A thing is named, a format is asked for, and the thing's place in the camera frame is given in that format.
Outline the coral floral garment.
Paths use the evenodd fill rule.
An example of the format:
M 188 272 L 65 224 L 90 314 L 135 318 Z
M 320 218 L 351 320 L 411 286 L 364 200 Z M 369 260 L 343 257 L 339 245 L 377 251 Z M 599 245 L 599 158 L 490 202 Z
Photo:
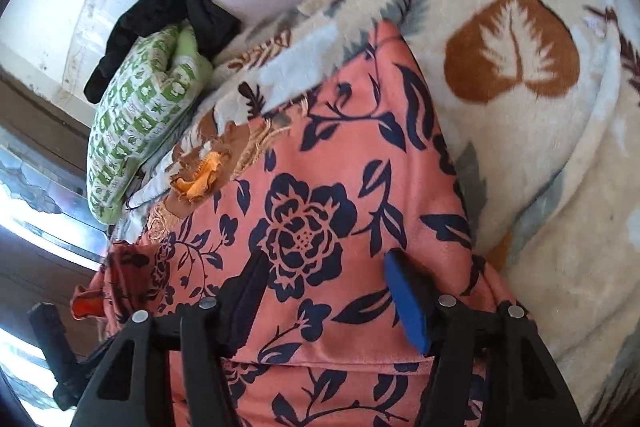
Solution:
M 130 314 L 175 313 L 218 293 L 255 251 L 269 279 L 246 345 L 224 362 L 247 426 L 409 426 L 432 363 L 411 347 L 383 277 L 394 248 L 467 306 L 510 298 L 472 251 L 430 92 L 398 29 L 299 100 L 230 127 L 233 155 L 163 232 L 114 244 L 72 301 L 107 335 Z

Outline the stained glass window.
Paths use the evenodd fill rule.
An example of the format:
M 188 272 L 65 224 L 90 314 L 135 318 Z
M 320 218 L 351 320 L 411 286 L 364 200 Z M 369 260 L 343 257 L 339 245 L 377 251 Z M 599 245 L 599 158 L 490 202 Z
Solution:
M 1 367 L 39 426 L 70 425 L 53 401 L 56 381 L 28 321 L 37 303 L 58 309 L 70 347 L 85 358 L 100 342 L 96 321 L 76 321 L 70 300 L 87 285 L 106 249 L 90 215 L 84 181 L 1 133 Z

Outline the orange lace fabric piece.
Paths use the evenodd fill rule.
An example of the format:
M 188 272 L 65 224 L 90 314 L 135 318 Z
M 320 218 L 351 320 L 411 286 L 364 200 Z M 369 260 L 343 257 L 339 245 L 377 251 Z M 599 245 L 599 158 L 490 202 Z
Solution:
M 217 179 L 224 156 L 218 152 L 208 153 L 190 174 L 176 174 L 171 178 L 170 186 L 184 200 L 203 197 Z

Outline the green white patterned pillow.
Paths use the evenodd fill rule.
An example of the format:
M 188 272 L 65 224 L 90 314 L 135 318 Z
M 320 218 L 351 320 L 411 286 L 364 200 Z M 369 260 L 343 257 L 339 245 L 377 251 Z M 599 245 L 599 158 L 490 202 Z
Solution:
M 87 155 L 88 206 L 115 223 L 138 169 L 162 144 L 213 75 L 191 25 L 140 37 L 96 109 Z

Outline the cream leaf-print fleece blanket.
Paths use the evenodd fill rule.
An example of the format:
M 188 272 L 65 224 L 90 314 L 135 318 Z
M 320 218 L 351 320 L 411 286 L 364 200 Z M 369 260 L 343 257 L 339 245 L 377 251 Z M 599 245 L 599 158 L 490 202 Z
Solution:
M 148 234 L 230 127 L 299 100 L 396 26 L 454 164 L 472 251 L 536 321 L 589 426 L 639 421 L 639 0 L 305 0 L 242 33 L 132 195 Z

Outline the black garment on pillow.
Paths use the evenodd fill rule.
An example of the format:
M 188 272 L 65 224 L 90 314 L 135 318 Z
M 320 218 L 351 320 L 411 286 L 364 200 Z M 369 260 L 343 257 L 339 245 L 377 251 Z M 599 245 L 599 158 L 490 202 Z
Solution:
M 105 53 L 84 88 L 92 104 L 101 101 L 131 48 L 168 25 L 187 21 L 194 30 L 198 53 L 214 58 L 240 32 L 241 21 L 212 0 L 138 0 L 117 20 L 108 36 Z

